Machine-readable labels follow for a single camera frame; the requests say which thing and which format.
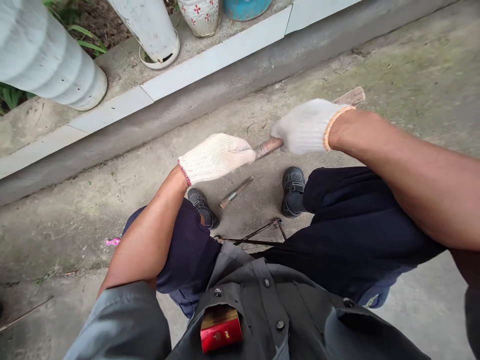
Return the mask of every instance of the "glove cuff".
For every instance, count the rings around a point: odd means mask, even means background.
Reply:
[[[330,121],[328,122],[328,125],[326,126],[325,133],[323,134],[323,147],[327,152],[332,150],[329,144],[329,136],[330,136],[330,130],[332,129],[332,126],[341,115],[345,114],[349,110],[355,110],[355,106],[345,106],[342,107],[340,110],[338,110],[331,118]]]
[[[188,186],[192,186],[192,182],[190,181],[190,177],[185,172],[185,169],[182,166],[182,164],[180,164],[180,159],[178,159],[177,162],[178,162],[178,166],[180,166],[180,169],[181,169],[181,172],[183,173],[183,176],[185,176],[185,179],[186,179],[186,182],[187,182]]]

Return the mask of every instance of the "dark blue pants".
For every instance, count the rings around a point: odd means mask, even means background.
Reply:
[[[380,307],[400,274],[445,250],[416,227],[367,167],[316,169],[303,206],[314,214],[310,226],[253,256],[295,269],[360,305]],[[124,233],[142,210],[128,219]],[[170,294],[187,317],[207,288],[220,247],[184,199],[157,290]]]

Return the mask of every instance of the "black shoe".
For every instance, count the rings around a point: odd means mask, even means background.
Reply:
[[[298,218],[305,211],[302,205],[302,195],[305,190],[305,176],[301,168],[291,166],[283,175],[283,201],[281,213],[287,218]]]
[[[195,209],[203,216],[205,219],[205,226],[207,229],[215,230],[220,224],[219,218],[214,214],[212,209],[209,207],[207,202],[207,197],[203,192],[197,188],[192,187],[188,190],[188,201],[190,201]]]

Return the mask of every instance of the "white vase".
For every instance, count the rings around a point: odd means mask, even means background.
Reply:
[[[147,67],[162,69],[175,61],[180,52],[180,40],[163,0],[108,2],[140,43],[140,60]]]
[[[220,24],[221,0],[178,0],[178,7],[193,35],[208,38]]]
[[[0,1],[0,82],[85,111],[107,77],[41,0]]]

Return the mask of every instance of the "hand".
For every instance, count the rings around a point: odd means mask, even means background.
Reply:
[[[271,129],[270,136],[283,140],[283,148],[295,154],[329,151],[334,121],[353,106],[313,99],[292,109]]]
[[[213,134],[185,155],[178,164],[188,182],[215,180],[232,170],[255,160],[255,151],[242,138],[219,133]]]

